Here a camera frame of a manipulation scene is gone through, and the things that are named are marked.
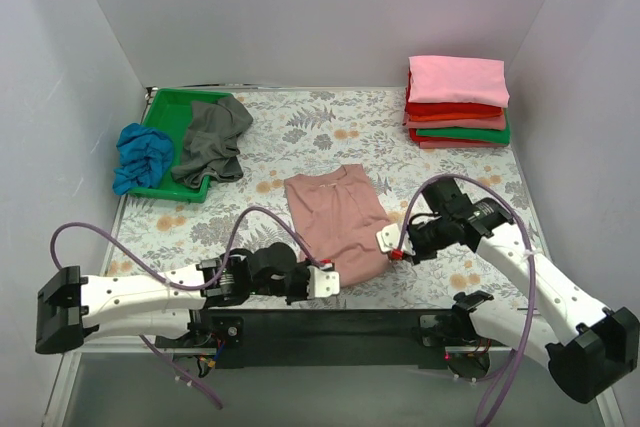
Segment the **orange folded t-shirt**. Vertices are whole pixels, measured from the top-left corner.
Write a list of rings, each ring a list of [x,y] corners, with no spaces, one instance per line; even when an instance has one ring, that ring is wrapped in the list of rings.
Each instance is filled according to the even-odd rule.
[[[411,122],[422,122],[422,123],[438,123],[438,122],[462,122],[462,123],[469,123],[469,122],[481,122],[481,123],[498,123],[501,122],[502,120],[504,120],[504,115],[503,114],[499,114],[496,116],[489,116],[489,117],[464,117],[464,116],[454,116],[454,115],[427,115],[427,116],[421,116],[421,115],[411,115],[411,114],[405,114],[405,119]]]

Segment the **grey t-shirt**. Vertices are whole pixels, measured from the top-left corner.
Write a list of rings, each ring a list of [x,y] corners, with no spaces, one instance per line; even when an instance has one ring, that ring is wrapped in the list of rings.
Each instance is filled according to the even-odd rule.
[[[173,180],[192,189],[199,189],[205,178],[219,183],[240,180],[238,140],[251,127],[252,115],[232,95],[214,103],[192,101],[191,111],[179,164],[171,169]]]

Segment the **floral patterned table mat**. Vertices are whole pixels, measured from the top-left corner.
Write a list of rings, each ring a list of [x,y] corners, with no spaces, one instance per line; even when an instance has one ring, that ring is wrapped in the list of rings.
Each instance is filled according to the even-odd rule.
[[[111,251],[104,274],[166,271],[219,255],[228,244],[254,250],[286,241],[284,181],[348,164],[364,167],[391,221],[425,209],[414,196],[424,180],[457,173],[471,198],[496,191],[525,221],[531,240],[540,239],[513,151],[421,149],[403,127],[400,90],[254,91],[238,99],[254,119],[239,142],[242,179],[212,185],[201,204],[129,198],[118,230],[122,248]]]

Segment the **aluminium frame rail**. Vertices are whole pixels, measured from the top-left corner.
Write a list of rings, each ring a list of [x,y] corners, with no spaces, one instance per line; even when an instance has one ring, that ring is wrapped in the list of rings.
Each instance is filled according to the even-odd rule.
[[[414,365],[217,370],[215,408],[141,342],[63,356],[47,426],[470,426],[482,384]]]

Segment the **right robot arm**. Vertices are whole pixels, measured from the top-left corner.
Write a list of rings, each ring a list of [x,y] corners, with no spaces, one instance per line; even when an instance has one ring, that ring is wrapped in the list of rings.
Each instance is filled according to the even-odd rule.
[[[633,372],[639,361],[639,319],[626,307],[612,310],[579,288],[531,243],[515,210],[496,192],[472,202],[458,175],[437,175],[415,193],[430,221],[412,212],[400,228],[397,251],[414,263],[453,244],[469,248],[506,276],[527,300],[523,320],[491,312],[485,302],[454,306],[454,336],[464,344],[486,337],[546,368],[571,399],[586,404]]]

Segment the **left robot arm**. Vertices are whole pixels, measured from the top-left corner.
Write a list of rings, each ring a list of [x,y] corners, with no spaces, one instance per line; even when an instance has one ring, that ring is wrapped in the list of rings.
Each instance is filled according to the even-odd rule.
[[[284,243],[229,255],[187,267],[126,277],[84,275],[63,267],[37,293],[35,352],[62,354],[82,346],[108,326],[122,326],[134,315],[187,312],[178,334],[193,347],[213,333],[211,320],[198,312],[244,303],[252,295],[282,297],[289,304],[316,293],[314,265],[299,261]]]

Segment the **green plastic tray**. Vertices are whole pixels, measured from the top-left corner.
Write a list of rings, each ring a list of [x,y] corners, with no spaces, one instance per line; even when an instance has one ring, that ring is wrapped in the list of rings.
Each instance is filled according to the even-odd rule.
[[[176,182],[171,169],[180,164],[184,136],[192,121],[192,102],[214,104],[225,96],[229,96],[229,93],[169,88],[159,89],[155,93],[142,125],[156,128],[169,136],[174,147],[173,161],[157,188],[136,187],[128,192],[129,195],[188,203],[203,203],[206,200],[209,178],[193,189]]]

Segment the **green folded t-shirt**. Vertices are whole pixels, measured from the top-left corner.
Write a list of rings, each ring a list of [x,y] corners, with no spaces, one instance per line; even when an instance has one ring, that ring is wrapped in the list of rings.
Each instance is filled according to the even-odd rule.
[[[447,119],[417,122],[406,118],[410,137],[418,143],[460,143],[498,146],[508,145],[511,138],[508,117],[502,113],[496,117],[480,119]]]

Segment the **bottom pink folded t-shirt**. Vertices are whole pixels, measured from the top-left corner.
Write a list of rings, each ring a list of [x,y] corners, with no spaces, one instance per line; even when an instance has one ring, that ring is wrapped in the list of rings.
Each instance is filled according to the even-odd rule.
[[[462,140],[436,140],[436,141],[420,141],[418,143],[421,149],[473,149],[473,148],[504,148],[507,144],[482,142],[482,141],[462,141]]]

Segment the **blue crumpled t-shirt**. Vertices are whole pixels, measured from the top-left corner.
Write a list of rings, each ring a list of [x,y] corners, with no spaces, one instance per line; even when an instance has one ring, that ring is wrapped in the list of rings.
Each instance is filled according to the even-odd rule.
[[[174,159],[174,144],[164,132],[138,123],[126,126],[117,142],[120,166],[112,189],[125,195],[134,188],[157,188]]]

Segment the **dusty pink printed t-shirt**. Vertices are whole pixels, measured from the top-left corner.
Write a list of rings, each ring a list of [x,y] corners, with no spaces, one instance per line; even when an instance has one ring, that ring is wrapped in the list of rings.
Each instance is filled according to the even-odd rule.
[[[314,258],[334,263],[341,286],[369,281],[389,268],[376,234],[390,219],[362,165],[342,165],[320,176],[298,174],[284,181],[284,189],[297,234]]]

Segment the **salmon folded t-shirt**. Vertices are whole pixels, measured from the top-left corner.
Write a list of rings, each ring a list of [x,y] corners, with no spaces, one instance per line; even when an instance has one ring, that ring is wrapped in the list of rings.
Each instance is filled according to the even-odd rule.
[[[507,116],[502,114],[496,117],[483,119],[451,119],[440,121],[419,122],[412,120],[408,114],[404,115],[403,125],[412,129],[443,129],[443,128],[465,128],[465,129],[488,129],[505,130],[507,126]]]

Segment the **light pink folded t-shirt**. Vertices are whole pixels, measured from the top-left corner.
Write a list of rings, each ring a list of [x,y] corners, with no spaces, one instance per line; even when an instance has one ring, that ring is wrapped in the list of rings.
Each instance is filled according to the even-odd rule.
[[[501,60],[420,55],[409,58],[409,101],[476,103],[507,108],[510,95]]]

